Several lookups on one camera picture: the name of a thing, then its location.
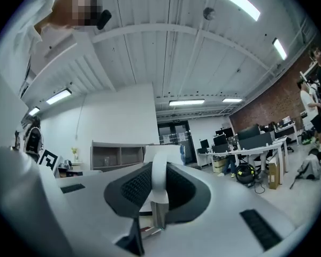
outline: doorway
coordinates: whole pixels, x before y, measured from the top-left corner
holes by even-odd
[[[158,124],[161,145],[182,145],[185,148],[186,165],[196,163],[196,155],[188,121]]]

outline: white floor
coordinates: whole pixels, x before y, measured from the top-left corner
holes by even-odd
[[[263,187],[265,192],[257,194],[268,202],[282,210],[296,226],[300,226],[309,219],[314,218],[321,208],[321,179],[320,180],[297,180],[294,187],[290,190],[297,169],[301,166],[303,160],[308,156],[308,152],[312,149],[312,145],[296,145],[290,144],[295,152],[289,152],[289,172],[284,174],[284,182],[279,185],[276,190],[269,189],[268,181],[263,179]],[[215,174],[211,166],[202,169],[205,172]],[[224,177],[235,182],[235,178],[231,178],[228,174]],[[260,185],[256,185],[256,191],[261,192],[263,189]]]

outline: white shirt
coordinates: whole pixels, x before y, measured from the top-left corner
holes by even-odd
[[[0,34],[0,74],[15,94],[24,83],[35,45],[42,41],[34,25],[52,12],[55,0],[25,0]]]
[[[0,34],[0,146],[14,145],[14,132],[28,110],[19,91],[31,52],[41,41],[34,25],[52,12],[54,2],[24,0]]]
[[[304,105],[304,109],[307,112],[307,119],[309,121],[313,120],[318,115],[317,107],[310,108],[308,104],[315,103],[314,100],[311,98],[309,93],[304,90],[301,90],[301,100]]]
[[[314,102],[318,103],[318,98],[316,95],[316,91],[317,91],[317,86],[316,84],[312,84],[309,88],[309,94],[313,96]]]

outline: white ceiling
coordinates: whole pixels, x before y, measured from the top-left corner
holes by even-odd
[[[32,57],[37,77],[22,99],[43,110],[43,100],[65,87],[78,96],[152,82],[159,122],[228,115],[243,103],[223,98],[247,102],[263,92],[316,32],[293,0],[249,1],[261,12],[257,22],[228,0],[102,0],[112,13],[103,31],[44,32]],[[216,11],[212,21],[203,18],[207,6]],[[170,100],[197,98],[206,102],[169,107]]]

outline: red brick wall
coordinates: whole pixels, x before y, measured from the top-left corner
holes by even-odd
[[[303,127],[300,113],[304,110],[300,90],[296,82],[300,71],[308,69],[311,60],[307,51],[287,70],[287,72],[262,95],[247,106],[230,116],[235,132],[254,124],[267,125],[271,121],[279,122],[290,116],[296,121],[296,127]]]

